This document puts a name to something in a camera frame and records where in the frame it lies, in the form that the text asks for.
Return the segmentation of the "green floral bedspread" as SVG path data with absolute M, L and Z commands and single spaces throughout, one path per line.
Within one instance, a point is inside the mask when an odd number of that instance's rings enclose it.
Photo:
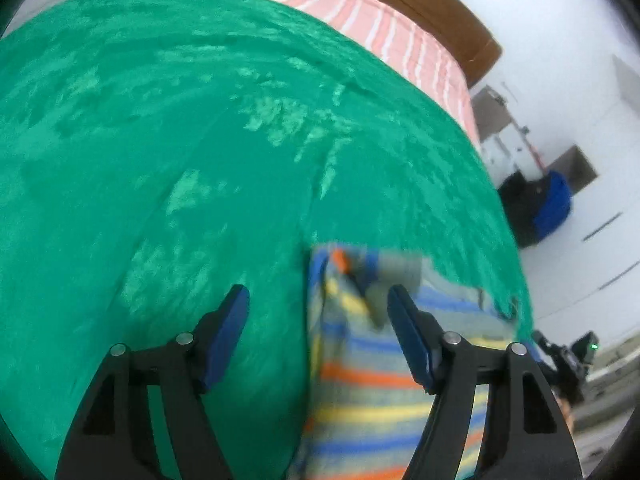
M 279 478 L 317 244 L 426 255 L 528 332 L 518 250 L 452 114 L 271 0 L 67 0 L 4 38 L 1 413 L 39 471 L 111 344 L 162 344 L 243 284 L 205 406 L 238 478 Z

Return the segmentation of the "pink striped bed sheet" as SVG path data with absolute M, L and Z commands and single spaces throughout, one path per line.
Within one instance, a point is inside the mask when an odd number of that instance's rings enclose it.
M 429 32 L 378 0 L 272 0 L 305 12 L 356 41 L 454 118 L 480 146 L 466 77 Z

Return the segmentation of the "striped knit sweater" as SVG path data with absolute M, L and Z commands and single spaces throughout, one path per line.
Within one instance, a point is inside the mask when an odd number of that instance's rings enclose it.
M 497 304 L 449 281 L 412 252 L 339 244 L 314 248 L 308 272 L 309 408 L 290 479 L 399 479 L 434 399 L 409 370 L 386 299 L 404 286 L 416 306 L 485 348 L 533 330 L 528 298 Z

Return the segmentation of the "blue and black bag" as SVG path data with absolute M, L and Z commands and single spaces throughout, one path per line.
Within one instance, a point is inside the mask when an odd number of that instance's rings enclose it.
M 508 177 L 498 194 L 519 248 L 537 245 L 559 229 L 572 211 L 572 190 L 565 177 L 551 170 L 526 181 L 520 172 Z

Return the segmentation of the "white desk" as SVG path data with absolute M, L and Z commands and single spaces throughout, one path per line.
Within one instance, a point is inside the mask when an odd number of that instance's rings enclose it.
M 480 136 L 480 154 L 491 182 L 498 188 L 512 174 L 519 172 L 525 180 L 536 181 L 546 170 L 528 129 L 521 127 L 506 106 L 506 99 L 489 86 L 472 97 L 472 107 Z

